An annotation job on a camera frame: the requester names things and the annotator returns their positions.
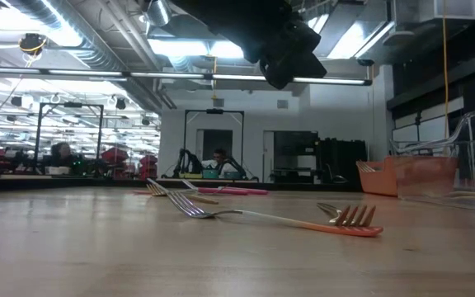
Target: table surface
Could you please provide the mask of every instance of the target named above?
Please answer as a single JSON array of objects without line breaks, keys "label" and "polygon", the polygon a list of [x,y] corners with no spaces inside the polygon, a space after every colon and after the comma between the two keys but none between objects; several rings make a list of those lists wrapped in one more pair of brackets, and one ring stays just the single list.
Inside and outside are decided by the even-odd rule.
[{"label": "table surface", "polygon": [[241,215],[190,219],[125,188],[0,193],[0,296],[470,296],[475,211],[353,193],[217,196],[207,210],[324,223],[315,205],[377,205],[378,238]]}]

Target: white wall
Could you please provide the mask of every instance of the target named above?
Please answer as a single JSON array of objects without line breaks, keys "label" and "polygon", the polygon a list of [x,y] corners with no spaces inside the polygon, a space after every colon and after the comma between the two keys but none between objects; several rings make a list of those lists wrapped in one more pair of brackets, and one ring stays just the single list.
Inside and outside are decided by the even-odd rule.
[{"label": "white wall", "polygon": [[[391,73],[381,69],[374,87],[312,85],[300,98],[290,92],[218,91],[225,99],[225,110],[245,111],[244,165],[257,177],[262,176],[263,134],[267,130],[311,130],[320,138],[364,140],[373,150],[374,159],[383,159],[388,153],[391,139],[391,116],[386,110],[386,100],[393,95],[389,83]],[[162,113],[161,143],[158,175],[172,167],[182,147],[184,109],[212,108],[212,92],[170,91],[170,97],[179,110]],[[289,101],[288,110],[278,110],[276,100]],[[221,129],[233,131],[233,156],[239,161],[241,130],[228,115],[199,114],[189,125],[186,147],[195,151],[198,129]]]}]

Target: desk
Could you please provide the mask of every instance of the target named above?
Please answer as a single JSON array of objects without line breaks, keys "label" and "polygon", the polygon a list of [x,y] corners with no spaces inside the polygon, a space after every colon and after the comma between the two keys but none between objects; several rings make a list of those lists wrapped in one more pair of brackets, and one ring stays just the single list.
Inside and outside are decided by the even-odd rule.
[{"label": "desk", "polygon": [[354,193],[217,199],[200,206],[322,223],[318,201],[363,199],[385,230],[191,219],[126,188],[0,192],[0,296],[475,296],[475,211]]}]

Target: clear plastic container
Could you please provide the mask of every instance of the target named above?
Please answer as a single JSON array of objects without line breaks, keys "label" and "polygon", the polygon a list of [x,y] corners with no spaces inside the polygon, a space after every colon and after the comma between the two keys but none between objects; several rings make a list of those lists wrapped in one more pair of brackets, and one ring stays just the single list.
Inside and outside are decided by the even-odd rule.
[{"label": "clear plastic container", "polygon": [[448,139],[392,142],[399,198],[475,210],[473,118],[475,112],[464,115]]}]

